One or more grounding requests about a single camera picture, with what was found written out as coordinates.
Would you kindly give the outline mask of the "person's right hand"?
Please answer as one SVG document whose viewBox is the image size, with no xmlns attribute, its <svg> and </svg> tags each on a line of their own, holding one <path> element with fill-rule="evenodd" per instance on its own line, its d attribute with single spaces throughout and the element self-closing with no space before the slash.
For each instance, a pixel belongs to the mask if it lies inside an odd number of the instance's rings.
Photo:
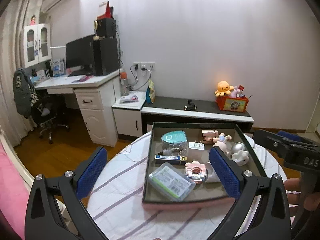
<svg viewBox="0 0 320 240">
<path fill-rule="evenodd" d="M 284 186 L 286 191 L 288 191 L 287 193 L 287 199 L 288 199 L 288 203 L 290 205 L 293 205 L 290 207 L 290 216 L 295 216 L 297 211 L 298 211 L 298 204 L 300 203 L 301 200 L 301 187 L 302 187 L 302 181 L 300 178 L 290 178 L 287 179 L 284 182 Z M 308 196 L 306 196 L 305 200 L 304 200 L 304 209 L 314 212 L 317 210 L 317 207 L 319 206 L 319 202 L 320 202 L 320 193 L 316 192 L 316 193 L 312 193 L 309 194 Z"/>
</svg>

